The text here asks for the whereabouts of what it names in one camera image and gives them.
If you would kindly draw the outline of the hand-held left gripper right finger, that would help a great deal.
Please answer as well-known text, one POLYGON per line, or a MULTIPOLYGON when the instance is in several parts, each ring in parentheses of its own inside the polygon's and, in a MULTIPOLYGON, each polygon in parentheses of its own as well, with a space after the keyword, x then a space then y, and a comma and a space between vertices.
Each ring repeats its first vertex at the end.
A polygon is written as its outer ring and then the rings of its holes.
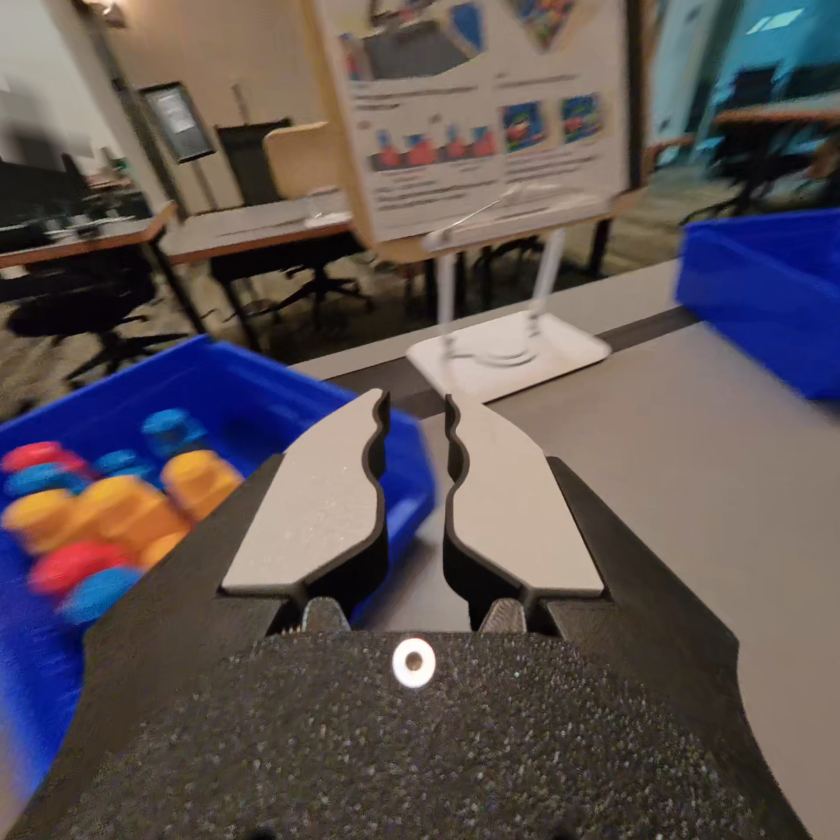
POLYGON ((594 600, 604 580, 543 449, 465 394, 447 394, 443 568, 477 631, 493 603, 594 600))

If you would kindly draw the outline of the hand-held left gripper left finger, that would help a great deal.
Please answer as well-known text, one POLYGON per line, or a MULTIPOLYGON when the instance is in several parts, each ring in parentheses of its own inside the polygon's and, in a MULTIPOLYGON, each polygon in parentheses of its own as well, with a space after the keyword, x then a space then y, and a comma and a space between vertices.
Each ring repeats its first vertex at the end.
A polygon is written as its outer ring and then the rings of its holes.
POLYGON ((351 619, 389 567, 390 422, 389 393, 372 388, 289 446, 222 579, 226 595, 278 595, 302 611, 326 597, 351 619))

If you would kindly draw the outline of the blue storage bin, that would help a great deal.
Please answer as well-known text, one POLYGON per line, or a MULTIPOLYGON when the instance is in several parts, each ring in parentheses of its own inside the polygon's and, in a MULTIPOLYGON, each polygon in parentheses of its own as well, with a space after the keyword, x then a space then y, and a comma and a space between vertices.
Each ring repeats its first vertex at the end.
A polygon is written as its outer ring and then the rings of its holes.
POLYGON ((686 227, 675 299, 816 402, 839 397, 839 210, 686 227))
MULTIPOLYGON (((210 449, 245 478, 355 394, 315 381, 232 345, 194 338, 2 426, 2 455, 56 441, 86 461, 114 450, 151 455, 141 424, 169 408, 185 409, 206 430, 210 449)), ((225 657, 262 639, 298 608, 274 599, 221 594, 222 554, 240 541, 251 494, 201 526, 150 572, 94 630, 68 625, 53 602, 28 588, 32 560, 1 537, 2 782, 15 822, 43 787, 70 731, 70 750, 54 777, 67 774, 87 747, 72 719, 92 700, 92 759, 120 750, 140 722, 225 657)))

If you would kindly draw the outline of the pile of mega blocks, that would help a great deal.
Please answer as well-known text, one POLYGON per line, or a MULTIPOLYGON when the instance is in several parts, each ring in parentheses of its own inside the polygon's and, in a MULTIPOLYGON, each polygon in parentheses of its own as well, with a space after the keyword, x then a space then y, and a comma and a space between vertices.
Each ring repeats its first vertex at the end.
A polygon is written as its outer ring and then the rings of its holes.
POLYGON ((28 589, 86 629, 244 484, 181 408, 148 415, 150 460, 115 449, 93 462, 37 442, 2 457, 2 532, 30 561, 28 589))

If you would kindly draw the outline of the wood-top office desk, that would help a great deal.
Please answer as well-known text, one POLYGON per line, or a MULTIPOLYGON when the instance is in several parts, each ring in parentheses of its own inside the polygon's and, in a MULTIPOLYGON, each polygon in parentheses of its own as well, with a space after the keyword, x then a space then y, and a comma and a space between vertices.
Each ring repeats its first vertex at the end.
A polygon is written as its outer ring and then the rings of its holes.
POLYGON ((302 199, 244 206, 189 217, 170 229, 161 245, 173 266, 207 263, 234 311, 248 347, 260 352, 257 332, 235 283, 265 275, 256 252, 287 245, 359 244, 353 216, 340 190, 302 199))
POLYGON ((104 233, 88 236, 78 234, 80 227, 63 234, 57 241, 36 248, 25 248, 15 252, 2 253, 1 268, 32 266, 57 259, 68 259, 89 255, 103 250, 118 248, 139 249, 150 263, 153 271, 162 275, 170 292, 178 303, 185 318, 197 334, 206 334, 203 318, 193 303, 182 279, 174 272, 167 254, 160 242, 180 207, 174 202, 165 203, 147 219, 122 221, 102 220, 104 233))
POLYGON ((839 98, 801 98, 733 108, 721 111, 713 123, 716 126, 824 124, 834 127, 839 124, 839 98))

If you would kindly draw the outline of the black computer monitor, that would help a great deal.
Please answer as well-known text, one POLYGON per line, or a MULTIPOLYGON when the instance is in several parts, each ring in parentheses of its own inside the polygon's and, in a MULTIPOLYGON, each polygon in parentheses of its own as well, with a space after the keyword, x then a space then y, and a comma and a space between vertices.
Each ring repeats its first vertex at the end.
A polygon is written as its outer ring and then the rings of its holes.
POLYGON ((76 216, 92 195, 78 172, 42 169, 1 161, 1 227, 76 216))

